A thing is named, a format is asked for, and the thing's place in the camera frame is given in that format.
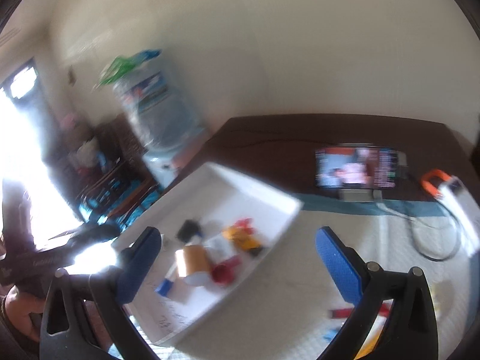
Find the roll of brown tape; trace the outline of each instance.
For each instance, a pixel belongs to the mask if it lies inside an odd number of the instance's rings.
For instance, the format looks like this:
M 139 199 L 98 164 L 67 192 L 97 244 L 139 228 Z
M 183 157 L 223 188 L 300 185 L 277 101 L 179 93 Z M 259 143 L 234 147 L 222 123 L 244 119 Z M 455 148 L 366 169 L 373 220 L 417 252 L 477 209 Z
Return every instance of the roll of brown tape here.
M 210 281 L 211 266 L 202 245 L 187 245 L 175 252 L 178 276 L 191 286 L 204 286 Z

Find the phone screen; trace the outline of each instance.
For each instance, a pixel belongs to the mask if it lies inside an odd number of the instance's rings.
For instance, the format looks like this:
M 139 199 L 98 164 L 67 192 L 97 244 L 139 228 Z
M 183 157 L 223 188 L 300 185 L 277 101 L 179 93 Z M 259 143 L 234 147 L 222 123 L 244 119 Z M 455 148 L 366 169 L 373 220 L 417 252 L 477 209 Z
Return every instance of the phone screen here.
M 393 188 L 397 152 L 385 147 L 327 147 L 316 151 L 317 186 L 324 188 Z

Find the white tray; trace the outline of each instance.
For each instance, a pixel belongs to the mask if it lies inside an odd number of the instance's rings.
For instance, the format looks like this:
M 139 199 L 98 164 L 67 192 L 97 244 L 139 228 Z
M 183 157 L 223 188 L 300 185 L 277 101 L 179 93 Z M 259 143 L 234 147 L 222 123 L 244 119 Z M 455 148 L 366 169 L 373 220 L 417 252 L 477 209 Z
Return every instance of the white tray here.
M 135 299 L 127 305 L 150 341 L 172 346 L 184 337 L 254 271 L 301 207 L 300 200 L 215 163 L 204 164 L 152 205 L 115 240 L 112 246 L 116 251 L 131 245 L 147 226 L 155 226 L 174 240 L 183 222 L 194 219 L 209 238 L 242 218 L 253 219 L 255 237 L 267 250 L 255 259 L 243 253 L 237 280 L 227 288 L 213 283 L 191 287 L 177 279 L 168 299 L 155 293 L 155 289 L 173 263 L 175 250 L 181 247 L 172 241 L 160 252 Z

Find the yellow marker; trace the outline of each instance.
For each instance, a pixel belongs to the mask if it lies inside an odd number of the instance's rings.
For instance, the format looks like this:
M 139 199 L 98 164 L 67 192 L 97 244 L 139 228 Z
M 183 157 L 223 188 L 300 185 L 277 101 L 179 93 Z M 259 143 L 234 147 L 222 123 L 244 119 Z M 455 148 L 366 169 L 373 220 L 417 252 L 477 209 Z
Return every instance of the yellow marker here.
M 263 250 L 263 245 L 254 237 L 247 234 L 241 227 L 227 227 L 224 231 L 222 231 L 222 235 L 226 239 L 232 241 L 237 248 L 248 252 L 253 257 L 258 256 Z

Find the clear plastic object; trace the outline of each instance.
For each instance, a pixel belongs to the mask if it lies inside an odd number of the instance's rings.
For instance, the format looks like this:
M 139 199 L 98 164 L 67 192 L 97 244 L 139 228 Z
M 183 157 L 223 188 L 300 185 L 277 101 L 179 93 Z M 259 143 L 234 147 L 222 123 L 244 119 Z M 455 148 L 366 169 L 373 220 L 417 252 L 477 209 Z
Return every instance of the clear plastic object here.
M 116 80 L 113 91 L 135 134 L 149 150 L 173 150 L 198 133 L 198 117 L 182 93 L 167 84 L 161 57 Z

